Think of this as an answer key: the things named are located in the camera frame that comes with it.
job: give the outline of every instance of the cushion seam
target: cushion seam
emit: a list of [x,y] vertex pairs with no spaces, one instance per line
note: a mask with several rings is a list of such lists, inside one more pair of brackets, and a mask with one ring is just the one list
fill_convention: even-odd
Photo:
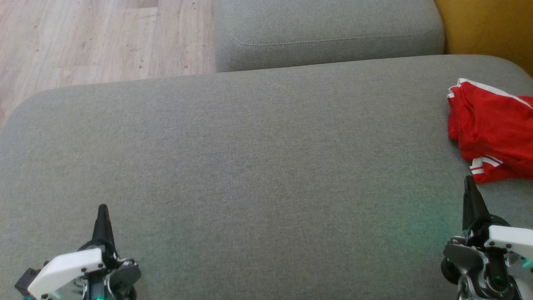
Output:
[[284,47],[294,47],[294,46],[302,46],[302,45],[308,45],[308,44],[333,44],[333,43],[343,43],[343,42],[350,42],[350,41],[356,41],[356,40],[369,40],[374,38],[389,38],[389,37],[414,37],[414,36],[423,36],[430,34],[434,31],[439,30],[439,28],[433,28],[429,31],[426,31],[424,33],[419,34],[410,34],[410,35],[380,35],[380,36],[357,36],[357,37],[342,37],[342,38],[332,38],[332,39],[325,39],[325,40],[308,40],[308,41],[297,41],[297,42],[286,42],[286,43],[271,43],[271,44],[251,44],[251,43],[244,43],[239,41],[233,33],[229,30],[229,28],[226,26],[227,32],[230,35],[231,39],[238,44],[239,46],[245,47],[245,48],[284,48]]

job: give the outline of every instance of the gray sofa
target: gray sofa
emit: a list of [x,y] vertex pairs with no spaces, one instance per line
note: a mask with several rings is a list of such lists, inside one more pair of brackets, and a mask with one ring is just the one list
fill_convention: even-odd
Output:
[[[118,251],[141,266],[139,299],[452,299],[439,263],[470,173],[447,138],[459,77],[533,94],[522,69],[486,56],[38,94],[0,135],[0,291],[19,297],[26,268],[90,239],[106,203]],[[533,227],[530,181],[480,191]]]
[[216,70],[442,54],[433,0],[219,0]]

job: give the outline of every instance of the wooden floor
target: wooden floor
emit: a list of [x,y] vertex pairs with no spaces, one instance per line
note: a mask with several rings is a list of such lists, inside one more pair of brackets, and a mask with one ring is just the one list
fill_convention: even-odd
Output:
[[0,128],[77,84],[214,72],[214,0],[0,0]]

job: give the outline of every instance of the red cloth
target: red cloth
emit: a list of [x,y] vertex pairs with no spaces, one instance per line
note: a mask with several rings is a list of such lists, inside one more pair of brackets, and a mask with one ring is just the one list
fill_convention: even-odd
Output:
[[472,162],[474,180],[533,179],[533,97],[460,78],[448,94],[448,136]]

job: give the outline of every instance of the gray fabric upholstery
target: gray fabric upholstery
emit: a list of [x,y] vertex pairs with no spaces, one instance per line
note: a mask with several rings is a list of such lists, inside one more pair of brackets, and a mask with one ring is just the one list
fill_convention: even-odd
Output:
[[[27,267],[88,240],[107,203],[139,299],[452,299],[439,263],[469,174],[447,138],[459,77],[533,94],[484,56],[38,94],[0,135],[0,292],[16,299]],[[480,190],[533,227],[530,181]]]
[[219,0],[218,72],[442,54],[433,0]]

